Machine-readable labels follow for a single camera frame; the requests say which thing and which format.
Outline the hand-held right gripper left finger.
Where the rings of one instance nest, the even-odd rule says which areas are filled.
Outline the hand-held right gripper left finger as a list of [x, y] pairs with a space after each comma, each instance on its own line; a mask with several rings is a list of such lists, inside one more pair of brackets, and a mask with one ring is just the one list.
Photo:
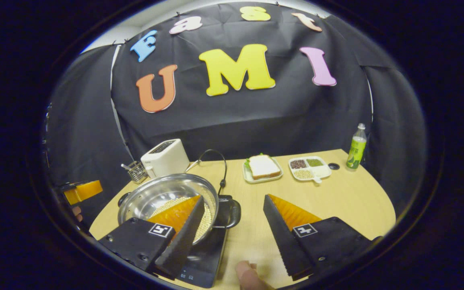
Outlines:
[[149, 220], [132, 217], [99, 242], [132, 266], [173, 279], [181, 272], [203, 214], [204, 198], [195, 196]]

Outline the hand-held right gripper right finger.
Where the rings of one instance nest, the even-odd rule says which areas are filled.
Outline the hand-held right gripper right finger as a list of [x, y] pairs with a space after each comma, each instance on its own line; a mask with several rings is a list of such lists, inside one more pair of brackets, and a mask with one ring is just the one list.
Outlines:
[[338, 217], [322, 219], [268, 194], [263, 211], [289, 276], [325, 278], [352, 265], [379, 239], [368, 239]]

